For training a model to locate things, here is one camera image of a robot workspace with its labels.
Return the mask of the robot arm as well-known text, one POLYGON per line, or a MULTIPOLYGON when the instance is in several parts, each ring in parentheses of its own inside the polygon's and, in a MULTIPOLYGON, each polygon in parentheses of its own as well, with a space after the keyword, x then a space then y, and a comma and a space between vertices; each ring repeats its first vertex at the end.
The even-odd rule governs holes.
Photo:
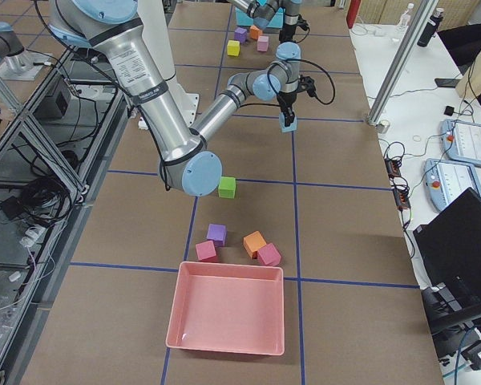
POLYGON ((220 183, 222 163, 207 149, 208 140, 245 103, 277 99, 282 128, 293 130, 300 80, 301 48, 292 40, 299 1, 235 1, 254 24, 264 28, 279 9, 285 12, 282 41, 267 68, 234 75, 212 105, 192 124, 184 119, 144 40, 137 1, 52 1, 49 29, 63 45, 91 48, 105 55, 123 93, 148 126, 160 157, 167 189, 202 197, 220 183))
POLYGON ((261 30, 266 29, 274 15, 282 9, 284 16, 279 32, 279 43, 295 43, 294 35, 298 27, 305 32, 305 35, 310 31, 308 22, 300 14, 302 1, 268 0, 265 4, 260 4, 255 0, 231 0, 229 3, 249 16, 254 25, 261 30))

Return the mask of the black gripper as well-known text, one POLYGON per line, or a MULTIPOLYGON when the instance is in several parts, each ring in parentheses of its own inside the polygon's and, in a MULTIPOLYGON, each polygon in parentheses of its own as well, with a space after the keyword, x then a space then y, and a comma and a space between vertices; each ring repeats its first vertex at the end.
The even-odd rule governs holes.
POLYGON ((292 124, 294 122, 293 104, 297 100, 295 91, 282 92, 277 94, 277 101, 281 110, 281 122, 283 125, 292 124))
POLYGON ((296 34, 296 29, 301 28, 304 32, 305 35, 308 35, 309 33, 309 26, 308 25, 289 25, 289 24, 284 24, 283 27, 280 30, 279 33, 279 43, 295 43, 296 40, 294 38, 294 35, 296 34))

